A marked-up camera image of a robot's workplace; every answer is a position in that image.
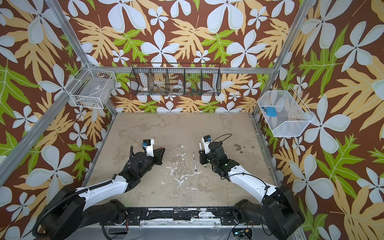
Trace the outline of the blue capped marker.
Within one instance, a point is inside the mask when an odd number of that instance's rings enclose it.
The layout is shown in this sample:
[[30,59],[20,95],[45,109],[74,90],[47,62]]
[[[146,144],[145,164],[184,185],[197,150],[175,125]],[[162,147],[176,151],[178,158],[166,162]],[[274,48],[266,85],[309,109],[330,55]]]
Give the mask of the blue capped marker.
[[197,162],[196,162],[196,156],[195,156],[195,153],[193,152],[193,161],[194,161],[194,170],[195,172],[197,172]]

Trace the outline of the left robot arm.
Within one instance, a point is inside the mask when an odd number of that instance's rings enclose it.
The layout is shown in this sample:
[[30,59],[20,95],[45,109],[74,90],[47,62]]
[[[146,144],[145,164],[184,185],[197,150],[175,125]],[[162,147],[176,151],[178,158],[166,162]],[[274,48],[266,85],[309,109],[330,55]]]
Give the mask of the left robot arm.
[[126,207],[121,202],[111,200],[103,205],[100,202],[135,188],[153,166],[162,165],[165,151],[164,148],[155,149],[152,156],[145,152],[130,152],[123,170],[110,180],[59,191],[38,216],[32,235],[35,238],[65,240],[78,229],[98,222],[124,222]]

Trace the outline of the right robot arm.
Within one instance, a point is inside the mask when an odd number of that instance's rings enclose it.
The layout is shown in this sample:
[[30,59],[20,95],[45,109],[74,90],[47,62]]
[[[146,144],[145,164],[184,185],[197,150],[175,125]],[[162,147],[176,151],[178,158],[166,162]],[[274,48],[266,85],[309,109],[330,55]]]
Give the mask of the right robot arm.
[[240,186],[259,201],[253,204],[242,200],[234,205],[233,213],[238,223],[253,222],[266,227],[279,240],[288,239],[304,223],[304,214],[292,191],[285,186],[267,184],[229,159],[222,141],[213,142],[210,136],[203,137],[199,155],[201,165],[211,164],[213,172],[222,180]]

